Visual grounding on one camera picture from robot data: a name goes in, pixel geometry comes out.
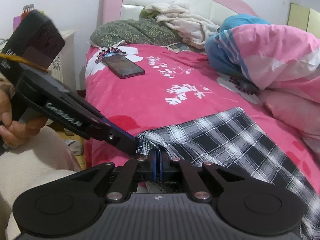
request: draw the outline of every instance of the floor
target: floor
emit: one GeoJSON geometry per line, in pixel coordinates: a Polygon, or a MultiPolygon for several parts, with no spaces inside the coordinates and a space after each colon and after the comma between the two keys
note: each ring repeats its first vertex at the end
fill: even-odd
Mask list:
{"type": "MultiPolygon", "coordinates": [[[[64,132],[64,128],[62,127],[62,125],[58,124],[58,123],[53,123],[50,125],[50,127],[52,129],[54,129],[62,139],[64,140],[67,140],[67,139],[73,139],[73,140],[77,140],[77,141],[80,141],[83,145],[84,145],[84,142],[85,140],[83,138],[81,138],[79,135],[73,135],[73,136],[67,136],[64,132]]],[[[76,156],[77,158],[77,161],[79,162],[82,170],[85,170],[86,169],[86,166],[85,166],[85,159],[84,159],[84,154],[80,155],[80,156],[76,156]]]]}

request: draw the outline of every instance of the finger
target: finger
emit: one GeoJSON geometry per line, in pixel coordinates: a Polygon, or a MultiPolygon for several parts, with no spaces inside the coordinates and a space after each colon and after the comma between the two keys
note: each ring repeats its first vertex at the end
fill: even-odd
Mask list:
{"type": "Polygon", "coordinates": [[[0,119],[5,126],[9,126],[12,122],[11,102],[2,90],[0,90],[0,119]]]}
{"type": "Polygon", "coordinates": [[[17,121],[12,121],[7,129],[14,134],[17,138],[30,138],[36,136],[40,132],[39,129],[31,129],[26,124],[17,121]]]}
{"type": "Polygon", "coordinates": [[[3,139],[3,141],[8,145],[9,147],[17,147],[19,145],[22,145],[28,141],[27,138],[17,138],[14,136],[12,132],[10,132],[5,126],[0,126],[0,135],[3,139]]]}
{"type": "Polygon", "coordinates": [[[34,118],[27,123],[27,127],[30,129],[41,129],[46,125],[47,120],[48,118],[45,116],[34,118]]]}

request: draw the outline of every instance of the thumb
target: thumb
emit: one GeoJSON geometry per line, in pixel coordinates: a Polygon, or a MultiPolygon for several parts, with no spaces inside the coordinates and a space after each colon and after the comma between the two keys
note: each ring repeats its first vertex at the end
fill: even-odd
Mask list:
{"type": "Polygon", "coordinates": [[[12,123],[12,109],[10,98],[0,89],[0,120],[5,126],[12,123]]]}

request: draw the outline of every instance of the bottle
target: bottle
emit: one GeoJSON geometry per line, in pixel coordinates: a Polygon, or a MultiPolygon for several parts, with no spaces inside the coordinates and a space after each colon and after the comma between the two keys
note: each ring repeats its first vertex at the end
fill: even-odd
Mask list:
{"type": "Polygon", "coordinates": [[[21,14],[21,20],[23,20],[23,19],[29,14],[29,12],[30,12],[30,5],[26,5],[26,11],[25,11],[23,14],[21,14]]]}
{"type": "Polygon", "coordinates": [[[28,5],[25,5],[25,6],[23,7],[23,9],[22,9],[22,13],[25,13],[25,12],[26,12],[26,10],[27,10],[27,6],[28,6],[28,5]]]}

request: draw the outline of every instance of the plaid cloth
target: plaid cloth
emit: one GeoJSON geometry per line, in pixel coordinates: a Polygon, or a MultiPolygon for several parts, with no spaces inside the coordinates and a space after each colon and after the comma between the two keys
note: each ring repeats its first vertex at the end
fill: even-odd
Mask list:
{"type": "Polygon", "coordinates": [[[320,199],[297,166],[264,131],[236,107],[179,125],[148,130],[138,135],[137,152],[147,155],[162,146],[170,158],[194,166],[213,162],[241,167],[251,177],[285,187],[305,203],[299,235],[320,239],[320,199]]]}

